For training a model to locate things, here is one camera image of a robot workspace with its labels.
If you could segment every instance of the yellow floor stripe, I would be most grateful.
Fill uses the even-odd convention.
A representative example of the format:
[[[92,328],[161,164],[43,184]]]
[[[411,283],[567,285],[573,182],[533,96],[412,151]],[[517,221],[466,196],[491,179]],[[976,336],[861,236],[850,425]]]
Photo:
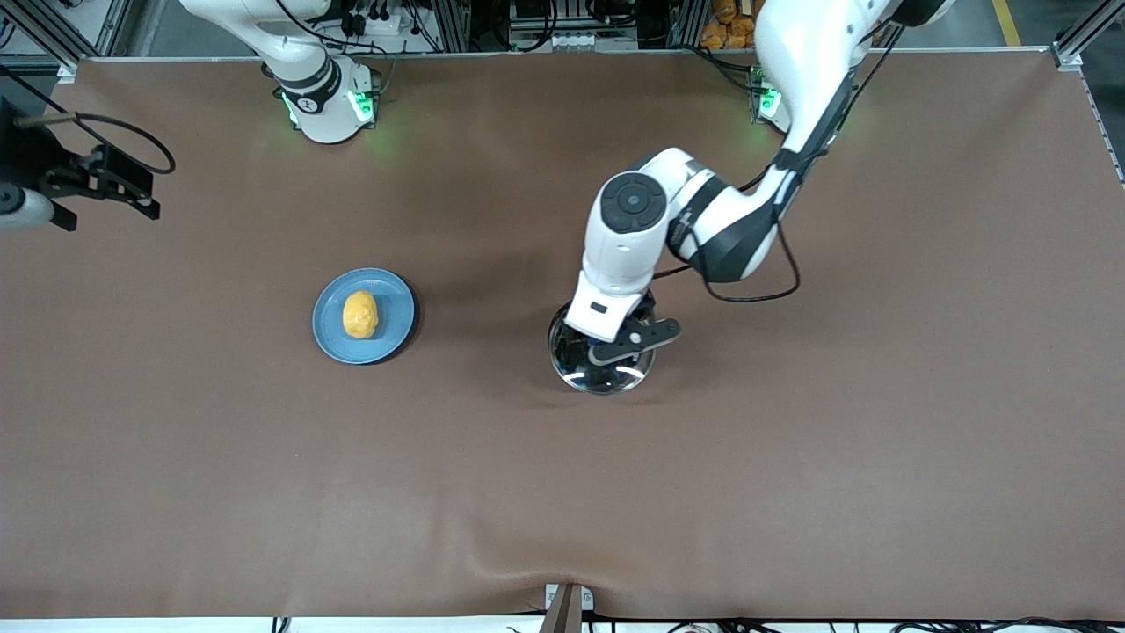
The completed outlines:
[[[1004,43],[1008,46],[1019,46],[1019,31],[1016,30],[1016,22],[1011,20],[1008,0],[992,0],[992,8],[996,9],[996,19],[1000,20],[1000,30],[1004,31]]]

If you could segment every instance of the yellow potato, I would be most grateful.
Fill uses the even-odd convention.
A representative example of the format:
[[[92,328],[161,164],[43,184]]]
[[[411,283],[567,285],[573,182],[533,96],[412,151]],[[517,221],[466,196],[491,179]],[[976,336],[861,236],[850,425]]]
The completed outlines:
[[[358,340],[371,338],[379,325],[379,308],[367,290],[357,290],[344,301],[344,332]]]

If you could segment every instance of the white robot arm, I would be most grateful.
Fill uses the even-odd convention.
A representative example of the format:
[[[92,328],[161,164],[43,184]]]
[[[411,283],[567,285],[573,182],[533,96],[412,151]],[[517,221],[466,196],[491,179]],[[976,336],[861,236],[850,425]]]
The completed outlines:
[[[195,16],[242,39],[281,84],[294,124],[317,143],[339,143],[375,121],[378,94],[371,70],[330,55],[316,37],[297,28],[277,0],[180,0]],[[286,0],[294,18],[324,15],[331,0]]]
[[[552,328],[560,376],[601,372],[598,368],[628,360],[632,365],[614,369],[636,373],[641,354],[678,335],[674,322],[652,322],[648,295],[665,244],[709,282],[737,281],[754,272],[813,163],[836,137],[856,65],[866,52],[864,34],[891,9],[891,20],[920,26],[937,19],[952,1],[768,0],[757,19],[755,44],[789,115],[781,148],[749,195],[678,148],[642,159],[602,187],[586,225],[578,284],[562,319],[573,332]],[[560,352],[557,335],[573,344],[575,333],[588,337],[588,353],[575,352],[576,345]]]

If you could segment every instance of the green light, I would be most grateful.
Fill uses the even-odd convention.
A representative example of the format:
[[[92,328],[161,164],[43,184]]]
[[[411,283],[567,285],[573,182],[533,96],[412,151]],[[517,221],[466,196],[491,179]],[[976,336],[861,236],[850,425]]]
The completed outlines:
[[[762,116],[771,117],[777,114],[778,106],[781,106],[781,92],[771,88],[765,94],[762,96],[762,103],[758,106],[758,112]]]
[[[292,103],[289,102],[289,97],[286,96],[285,92],[281,93],[281,100],[285,101],[285,107],[289,110],[289,120],[291,120],[294,125],[299,125],[297,123],[297,115],[292,111]]]
[[[359,117],[361,121],[371,120],[372,108],[371,108],[371,96],[367,92],[356,93],[351,90],[348,91],[348,100],[351,101],[352,109],[356,110],[356,116]]]

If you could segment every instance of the brown table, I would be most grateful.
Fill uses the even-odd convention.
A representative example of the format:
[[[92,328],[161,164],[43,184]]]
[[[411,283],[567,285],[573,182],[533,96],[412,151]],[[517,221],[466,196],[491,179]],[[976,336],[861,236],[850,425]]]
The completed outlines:
[[[670,145],[756,173],[744,96],[680,55],[412,60],[317,146],[270,88],[57,91],[181,168],[159,221],[0,236],[0,616],[503,613],[573,579],[620,616],[1125,618],[1125,195],[1047,55],[893,55],[788,223],[804,287],[656,282],[684,335],[613,399],[544,342],[591,200]],[[309,329],[361,265],[421,297],[381,367]],[[742,289],[788,282],[774,253]]]

